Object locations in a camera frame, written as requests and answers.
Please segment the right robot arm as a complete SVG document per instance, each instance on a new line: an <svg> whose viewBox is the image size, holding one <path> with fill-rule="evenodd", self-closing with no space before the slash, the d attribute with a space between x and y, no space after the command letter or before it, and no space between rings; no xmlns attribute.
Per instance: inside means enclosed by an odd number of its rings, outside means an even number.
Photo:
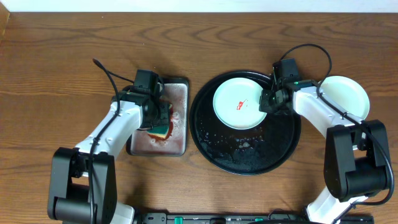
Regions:
<svg viewBox="0 0 398 224"><path fill-rule="evenodd" d="M295 113L306 118L326 139L323 175L326 187L306 207L309 221L341 223L358 205L378 206L394 193L394 173L386 128L365 121L331 100L313 80L262 90L259 109Z"/></svg>

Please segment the green yellow sponge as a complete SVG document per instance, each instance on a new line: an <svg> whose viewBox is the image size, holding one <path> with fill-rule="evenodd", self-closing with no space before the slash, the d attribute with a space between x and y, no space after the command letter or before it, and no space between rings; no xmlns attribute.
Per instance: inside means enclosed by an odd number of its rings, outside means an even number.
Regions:
<svg viewBox="0 0 398 224"><path fill-rule="evenodd" d="M168 101L160 102L161 118L159 122L153 125L152 129L147 130L147 133L155 138L167 139L172 130L172 107L173 105Z"/></svg>

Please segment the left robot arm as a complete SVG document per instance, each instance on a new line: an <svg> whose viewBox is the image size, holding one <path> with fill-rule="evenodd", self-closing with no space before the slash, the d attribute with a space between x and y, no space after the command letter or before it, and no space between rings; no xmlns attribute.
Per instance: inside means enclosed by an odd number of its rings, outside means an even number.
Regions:
<svg viewBox="0 0 398 224"><path fill-rule="evenodd" d="M134 209L118 202L115 160L138 129L168 126L164 92L136 88L113 97L108 114L74 148L52 158L47 213L64 223L132 223Z"/></svg>

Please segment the light blue plate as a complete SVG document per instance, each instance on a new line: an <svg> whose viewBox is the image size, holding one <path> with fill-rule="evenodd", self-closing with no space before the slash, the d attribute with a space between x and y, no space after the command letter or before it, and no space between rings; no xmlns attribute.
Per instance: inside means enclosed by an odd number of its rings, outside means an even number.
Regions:
<svg viewBox="0 0 398 224"><path fill-rule="evenodd" d="M321 88L334 102L349 113L366 119L370 111L370 100L364 88L356 81L343 76L326 78Z"/></svg>
<svg viewBox="0 0 398 224"><path fill-rule="evenodd" d="M259 110L263 87L248 78L231 78L223 82L213 96L213 109L226 126L245 130L260 124L267 113Z"/></svg>

